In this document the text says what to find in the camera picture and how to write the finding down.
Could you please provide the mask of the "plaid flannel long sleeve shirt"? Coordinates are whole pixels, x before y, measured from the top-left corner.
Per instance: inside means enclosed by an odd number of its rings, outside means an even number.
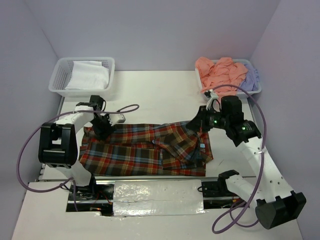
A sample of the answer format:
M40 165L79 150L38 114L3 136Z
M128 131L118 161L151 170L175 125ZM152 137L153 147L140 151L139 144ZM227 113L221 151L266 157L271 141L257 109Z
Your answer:
M96 176L204 177L214 157L207 132L187 122L118 124L104 140L84 127L79 162Z

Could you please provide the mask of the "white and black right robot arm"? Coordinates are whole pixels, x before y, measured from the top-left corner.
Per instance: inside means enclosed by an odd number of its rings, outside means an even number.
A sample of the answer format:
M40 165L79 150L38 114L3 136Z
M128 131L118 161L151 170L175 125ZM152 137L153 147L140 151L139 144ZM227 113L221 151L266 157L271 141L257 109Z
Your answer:
M186 127L205 133L213 128L224 130L257 177L252 185L235 170L219 175L218 192L224 196L234 193L244 201L240 204L240 214L222 231L237 224L247 209L254 210L257 221L267 230L297 219L306 197L302 192L295 192L280 173L265 147L266 134L253 121L245 119L242 101L237 96L224 96L219 111L214 110L213 101L211 98L208 105L201 105Z

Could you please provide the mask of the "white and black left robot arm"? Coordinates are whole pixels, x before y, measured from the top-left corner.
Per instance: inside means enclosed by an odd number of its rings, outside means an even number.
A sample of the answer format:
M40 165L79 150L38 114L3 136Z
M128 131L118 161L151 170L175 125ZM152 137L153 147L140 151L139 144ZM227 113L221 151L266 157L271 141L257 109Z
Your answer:
M98 186L93 174L78 160L77 133L91 123L95 137L105 139L115 131L116 124L125 120L121 114L102 113L104 105L102 97L92 95L89 102L79 102L74 111L40 128L39 161L72 178L74 188L86 199L98 194Z

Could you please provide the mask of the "orange crumpled shirt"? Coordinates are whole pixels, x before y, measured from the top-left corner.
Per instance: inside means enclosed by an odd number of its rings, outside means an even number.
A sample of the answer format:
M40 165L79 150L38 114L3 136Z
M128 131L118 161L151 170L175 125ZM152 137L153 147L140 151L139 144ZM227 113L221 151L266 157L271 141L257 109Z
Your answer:
M220 86L214 92L219 98L235 96L237 87L245 79L247 68L243 63L234 62L230 57L222 57L216 63L206 57L195 62L201 82L201 93Z

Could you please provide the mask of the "white folded cloth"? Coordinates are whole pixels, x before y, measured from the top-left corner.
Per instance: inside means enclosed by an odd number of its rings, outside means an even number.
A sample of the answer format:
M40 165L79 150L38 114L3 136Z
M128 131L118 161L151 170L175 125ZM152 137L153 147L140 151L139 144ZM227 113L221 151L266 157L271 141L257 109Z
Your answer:
M100 61L74 61L66 90L104 90L110 82L109 69Z

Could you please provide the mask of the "lavender crumpled shirt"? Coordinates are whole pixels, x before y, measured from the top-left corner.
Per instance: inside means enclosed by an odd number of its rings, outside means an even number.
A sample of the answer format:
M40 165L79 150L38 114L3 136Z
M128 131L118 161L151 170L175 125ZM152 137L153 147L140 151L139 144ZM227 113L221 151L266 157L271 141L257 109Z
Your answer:
M245 63L244 66L248 71L245 74L245 79L240 83L239 87L247 92L258 91L260 82L258 71L251 64Z

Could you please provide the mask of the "white plastic basket right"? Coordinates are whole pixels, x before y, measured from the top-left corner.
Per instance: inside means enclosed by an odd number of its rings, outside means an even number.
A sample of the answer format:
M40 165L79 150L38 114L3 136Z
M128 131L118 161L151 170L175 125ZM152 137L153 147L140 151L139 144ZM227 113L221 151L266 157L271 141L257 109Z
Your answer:
M211 60L200 57L195 61L195 77L199 86L199 94L204 100L210 97L209 90L222 86L214 92L220 97L236 95L247 98L247 94L254 95L262 91L258 71L246 59L222 57Z

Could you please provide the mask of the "white plastic basket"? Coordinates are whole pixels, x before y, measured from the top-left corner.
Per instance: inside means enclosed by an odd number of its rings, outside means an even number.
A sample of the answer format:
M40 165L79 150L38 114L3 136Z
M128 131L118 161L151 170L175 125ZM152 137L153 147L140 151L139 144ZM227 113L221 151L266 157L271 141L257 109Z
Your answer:
M262 91L258 71L246 59L222 57L211 60L200 57L195 61L195 77L199 86L199 94L204 100L210 97L209 90L222 86L214 92L220 97L236 95L247 98L247 94L254 95Z
M104 95L112 88L112 57L64 57L57 61L48 89L62 97Z

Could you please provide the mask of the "white plastic basket left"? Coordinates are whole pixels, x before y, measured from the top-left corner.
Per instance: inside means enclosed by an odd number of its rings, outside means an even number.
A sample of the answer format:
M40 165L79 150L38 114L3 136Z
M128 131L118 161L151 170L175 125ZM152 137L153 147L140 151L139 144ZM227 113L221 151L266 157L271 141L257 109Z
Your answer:
M112 88L112 57L64 57L57 61L48 89L62 97L104 95Z

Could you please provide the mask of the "silver foil tape panel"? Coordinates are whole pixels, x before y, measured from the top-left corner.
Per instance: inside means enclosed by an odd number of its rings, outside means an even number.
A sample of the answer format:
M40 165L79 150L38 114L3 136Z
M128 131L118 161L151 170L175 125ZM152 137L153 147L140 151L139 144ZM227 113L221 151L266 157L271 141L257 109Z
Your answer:
M184 216L203 214L201 181L117 181L113 188L113 215L117 217Z

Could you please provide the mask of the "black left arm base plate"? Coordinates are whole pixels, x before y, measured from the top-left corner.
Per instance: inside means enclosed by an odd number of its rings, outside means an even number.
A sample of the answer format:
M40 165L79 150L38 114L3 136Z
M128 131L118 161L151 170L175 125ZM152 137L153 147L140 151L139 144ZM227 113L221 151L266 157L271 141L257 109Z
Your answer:
M73 184L62 189L68 191L67 213L97 212L102 216L113 216L114 184L97 184L93 192L77 189L75 195Z

